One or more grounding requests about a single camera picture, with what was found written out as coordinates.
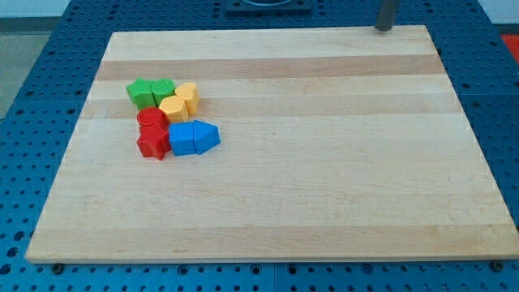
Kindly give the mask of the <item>dark robot base mount plate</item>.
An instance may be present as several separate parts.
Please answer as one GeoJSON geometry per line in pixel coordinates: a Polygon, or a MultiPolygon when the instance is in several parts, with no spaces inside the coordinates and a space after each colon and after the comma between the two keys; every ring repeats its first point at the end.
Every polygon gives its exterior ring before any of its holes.
{"type": "Polygon", "coordinates": [[[228,15],[245,13],[310,12],[313,0],[226,0],[228,15]]]}

